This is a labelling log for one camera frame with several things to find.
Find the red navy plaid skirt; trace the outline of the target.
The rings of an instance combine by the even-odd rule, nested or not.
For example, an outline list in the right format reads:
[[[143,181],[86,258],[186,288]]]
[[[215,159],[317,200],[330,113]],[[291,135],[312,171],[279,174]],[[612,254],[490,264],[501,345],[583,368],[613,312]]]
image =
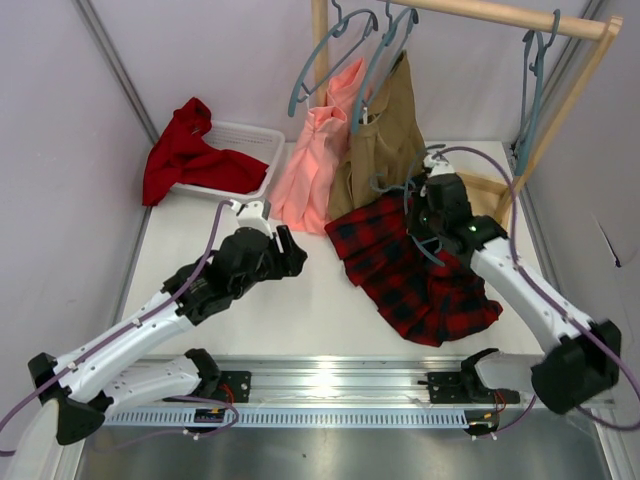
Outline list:
[[[488,329],[503,312],[485,282],[445,251],[438,265],[406,231],[402,194],[391,192],[328,223],[349,281],[405,340],[439,347]]]

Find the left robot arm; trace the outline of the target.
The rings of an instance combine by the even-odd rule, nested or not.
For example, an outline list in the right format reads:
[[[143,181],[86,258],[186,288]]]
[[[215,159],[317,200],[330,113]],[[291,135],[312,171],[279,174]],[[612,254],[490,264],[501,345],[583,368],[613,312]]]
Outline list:
[[[151,402],[212,398],[221,371],[203,348],[145,371],[131,367],[165,341],[229,309],[256,284],[299,276],[307,258],[284,225],[272,234],[240,227],[180,268],[130,318],[66,355],[33,357],[28,368],[39,400],[57,412],[57,442],[74,444],[107,419]]]

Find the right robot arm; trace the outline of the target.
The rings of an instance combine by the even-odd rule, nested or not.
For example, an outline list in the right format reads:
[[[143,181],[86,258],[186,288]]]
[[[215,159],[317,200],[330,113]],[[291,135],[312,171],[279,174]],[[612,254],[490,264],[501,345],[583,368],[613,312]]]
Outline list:
[[[556,414],[617,385],[618,327],[572,305],[521,259],[499,223],[474,215],[458,174],[416,176],[408,227],[419,239],[438,239],[444,251],[496,290],[540,346],[539,356],[496,349],[475,355],[471,371],[480,385],[534,394]]]

